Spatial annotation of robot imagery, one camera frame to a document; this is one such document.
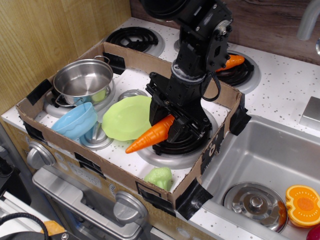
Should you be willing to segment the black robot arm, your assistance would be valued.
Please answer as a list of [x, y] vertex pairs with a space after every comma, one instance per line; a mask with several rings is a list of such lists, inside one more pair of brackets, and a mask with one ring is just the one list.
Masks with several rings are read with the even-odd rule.
[[179, 52], [166, 78], [151, 72], [147, 91], [152, 95], [149, 121], [158, 123], [174, 116], [167, 141], [174, 143], [188, 133], [202, 138], [210, 129], [201, 98], [215, 72], [230, 58], [228, 37], [232, 31], [231, 11], [220, 0], [143, 0], [153, 18], [180, 25]]

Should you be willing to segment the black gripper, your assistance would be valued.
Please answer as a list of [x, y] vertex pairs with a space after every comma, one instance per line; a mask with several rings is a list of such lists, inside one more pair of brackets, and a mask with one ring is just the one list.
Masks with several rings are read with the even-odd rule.
[[151, 72], [149, 77], [146, 90], [151, 94], [151, 126], [172, 115], [175, 119], [168, 131], [168, 143], [174, 143], [181, 136], [187, 135], [201, 139], [211, 128], [211, 122], [201, 105], [211, 77], [205, 74], [188, 79], [172, 73], [167, 78], [156, 72]]

